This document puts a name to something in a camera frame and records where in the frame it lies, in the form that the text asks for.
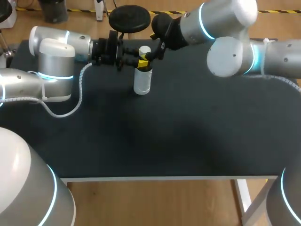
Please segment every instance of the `yellow black tape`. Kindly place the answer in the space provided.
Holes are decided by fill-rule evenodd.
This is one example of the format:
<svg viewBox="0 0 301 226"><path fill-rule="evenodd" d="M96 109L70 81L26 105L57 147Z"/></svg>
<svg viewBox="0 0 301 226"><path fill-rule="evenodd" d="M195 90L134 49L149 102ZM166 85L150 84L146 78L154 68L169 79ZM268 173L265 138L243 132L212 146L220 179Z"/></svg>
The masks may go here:
<svg viewBox="0 0 301 226"><path fill-rule="evenodd" d="M35 8L16 8L17 11L41 11L41 9ZM94 13L95 10L85 10L85 9L73 9L69 8L68 12L83 12L83 13ZM290 13L290 14L301 14L301 10L258 10L259 13ZM183 15L186 11L149 11L151 15L167 13L170 15Z"/></svg>

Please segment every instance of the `table leg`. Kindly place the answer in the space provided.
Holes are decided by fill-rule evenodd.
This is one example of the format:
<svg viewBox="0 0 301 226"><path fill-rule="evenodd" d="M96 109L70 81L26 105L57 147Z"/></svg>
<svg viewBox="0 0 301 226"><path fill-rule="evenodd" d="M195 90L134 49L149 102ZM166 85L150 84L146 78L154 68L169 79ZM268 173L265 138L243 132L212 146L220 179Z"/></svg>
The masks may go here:
<svg viewBox="0 0 301 226"><path fill-rule="evenodd" d="M134 40L135 39L135 34L134 33L128 34L128 39L129 40Z"/></svg>
<svg viewBox="0 0 301 226"><path fill-rule="evenodd" d="M253 226L266 211L266 198L274 181L274 179L269 179L251 205L244 209L245 212L242 213L241 218L243 226Z"/></svg>
<svg viewBox="0 0 301 226"><path fill-rule="evenodd" d="M96 11L96 20L102 21L103 20L103 10L104 10L103 2L101 1L100 3L98 3L97 0L94 0L94 4L95 4L95 11Z"/></svg>

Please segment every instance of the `cable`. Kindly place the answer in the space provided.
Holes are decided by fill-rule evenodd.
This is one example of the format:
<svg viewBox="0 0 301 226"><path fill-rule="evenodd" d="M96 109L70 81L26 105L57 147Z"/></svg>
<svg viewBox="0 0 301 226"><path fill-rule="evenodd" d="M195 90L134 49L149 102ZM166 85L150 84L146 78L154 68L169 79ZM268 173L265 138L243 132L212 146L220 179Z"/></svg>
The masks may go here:
<svg viewBox="0 0 301 226"><path fill-rule="evenodd" d="M244 75L243 77L245 78L250 78L250 79L259 79L259 78L265 78L265 79L277 79L282 82L285 82L289 86L293 87L295 90L297 90L299 93L301 93L301 88L291 80L281 77L281 76L275 76L275 75Z"/></svg>
<svg viewBox="0 0 301 226"><path fill-rule="evenodd" d="M82 90L82 80L83 80L83 76L84 76L84 73L86 71L87 68L91 67L92 66L92 63L89 63L87 64L86 66L84 66L81 71L80 71L80 74L79 74L79 102L77 103L77 105L75 106L75 108L70 111L69 113L67 114L62 114L62 115L58 115L58 114L54 114L50 108L45 104L45 102L37 99L37 98L33 98L33 97L16 97L16 98L7 98L7 99L4 99L4 100L0 100L0 103L6 103L6 102L16 102L16 101L34 101L34 102L38 102L40 103L44 108L45 110L52 116L52 117L55 117L55 118L65 118L67 116L70 116L72 115L74 112L76 112L80 105L81 105L81 102L82 102L82 99L83 99L83 90Z"/></svg>
<svg viewBox="0 0 301 226"><path fill-rule="evenodd" d="M55 118L65 118L67 116L70 116L72 115L74 112L76 112L80 105L81 105L81 102L83 100L83 90L82 90L82 80L83 80L83 76L84 76L84 73L85 73L85 70L89 67L92 66L92 63L89 63L87 64L86 66L83 67L83 69L81 69L80 71L80 74L79 74L79 102L77 103L77 105L75 106L75 108L70 111L69 113L67 114L62 114L62 115L58 115L58 114L54 114L50 108L43 102L41 101L40 103L42 104L42 106L46 109L46 111L52 116L52 117L55 117Z"/></svg>

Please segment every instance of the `blue light ring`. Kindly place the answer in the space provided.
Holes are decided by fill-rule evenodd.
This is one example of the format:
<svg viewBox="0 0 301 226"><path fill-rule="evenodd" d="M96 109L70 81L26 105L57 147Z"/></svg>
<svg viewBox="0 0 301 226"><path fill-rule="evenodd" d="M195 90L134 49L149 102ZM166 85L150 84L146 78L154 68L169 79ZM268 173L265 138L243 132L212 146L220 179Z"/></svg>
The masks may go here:
<svg viewBox="0 0 301 226"><path fill-rule="evenodd" d="M56 79L56 80L68 80L68 79L73 79L73 76L68 76L68 77L59 77L59 76L51 76L51 75L46 75L41 72L38 73L39 76L41 76L43 79Z"/></svg>
<svg viewBox="0 0 301 226"><path fill-rule="evenodd" d="M285 171L285 168L282 172L282 175L281 175L281 193L282 193L282 197L284 199L284 202L288 208L288 210L290 211L290 213L292 214L292 216L299 222L299 224L301 224L301 220L300 218L297 216L297 214L293 211L293 209L291 208L290 204L288 203L288 200L285 196L285 193L284 193L284 188L283 188L283 176L284 176L284 171Z"/></svg>
<svg viewBox="0 0 301 226"><path fill-rule="evenodd" d="M254 47L253 47L253 45L251 44L251 49L252 49L252 53L253 53L253 61L252 61L252 64L251 64L251 67L249 68L249 70L247 70L244 74L247 74L252 68L253 68L253 66L254 66L254 64L255 64L255 52L254 52Z"/></svg>
<svg viewBox="0 0 301 226"><path fill-rule="evenodd" d="M5 99L6 96L6 90L5 90L5 84L4 84L4 78L2 77L2 75L0 74L0 82L2 85L2 100Z"/></svg>
<svg viewBox="0 0 301 226"><path fill-rule="evenodd" d="M50 168L50 166L48 166L48 167L49 167L49 169L51 171L51 174L53 176L53 180L54 180L54 184L55 184L55 189L54 189L54 194L53 194L52 201L51 201L51 204L49 206L49 209L46 212L46 214L45 214L44 218L42 219L42 221L38 224L38 226L42 226L46 222L47 218L49 217L49 215L50 215L50 213L51 213L51 211L53 209L53 206L55 204L55 199L56 199L56 194L57 194L57 182L56 182L55 173L52 171L52 169Z"/></svg>
<svg viewBox="0 0 301 226"><path fill-rule="evenodd" d="M204 27L204 24L203 24L203 21L202 21L202 15L201 15L201 13L202 13L202 8L203 8L203 5L204 5L204 4L205 4L205 3L203 3L203 4L201 5L201 7L199 8L199 13L198 13L199 23L200 23L200 25L201 25L201 28L202 28L204 34L205 34L208 38L214 40L215 38L212 37L212 36L206 31L206 29L205 29L205 27Z"/></svg>

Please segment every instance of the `white cable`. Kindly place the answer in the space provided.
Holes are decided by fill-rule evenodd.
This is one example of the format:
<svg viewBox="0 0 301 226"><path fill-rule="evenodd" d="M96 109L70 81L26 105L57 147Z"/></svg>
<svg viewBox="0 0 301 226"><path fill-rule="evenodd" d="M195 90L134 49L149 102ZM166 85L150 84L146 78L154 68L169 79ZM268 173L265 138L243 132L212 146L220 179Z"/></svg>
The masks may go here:
<svg viewBox="0 0 301 226"><path fill-rule="evenodd" d="M34 73L39 76L40 80L42 81L42 100L48 100L48 98L45 96L45 84L42 76L39 73L33 71L28 71L28 73Z"/></svg>
<svg viewBox="0 0 301 226"><path fill-rule="evenodd" d="M274 40L269 40L268 38L265 38L263 40L263 43L264 43L264 50L263 50L263 57L262 57L262 60L261 60L261 65L260 65L260 72L261 74L264 76L264 65L265 65L265 56L266 56L266 53L267 53L267 49L268 49L268 45L270 42L273 42Z"/></svg>
<svg viewBox="0 0 301 226"><path fill-rule="evenodd" d="M41 101L41 100L39 100L37 98L33 98L33 97L7 98L7 99L4 99L4 100L0 100L0 103L16 102L16 101L34 101L34 102L39 102L52 117L55 117L55 118L64 118L64 117L70 116L74 112L76 112L79 109L80 105L81 105L81 102L82 102L82 99L83 99L83 90L82 90L83 76L84 76L85 70L87 68L91 67L91 66L92 66L92 63L89 63L89 64L87 64L86 66L84 66L81 69L80 74L79 74L79 102L77 103L76 107L72 111L70 111L69 113L67 113L67 114L62 114L62 115L54 114L50 110L50 108L43 101Z"/></svg>
<svg viewBox="0 0 301 226"><path fill-rule="evenodd" d="M285 82L286 84L290 85L293 87L295 90L297 90L299 93L301 93L301 88L291 80L281 77L281 76L275 76L275 75L244 75L243 77L245 78L250 78L250 79L259 79L259 78L268 78L268 79L277 79L282 82Z"/></svg>

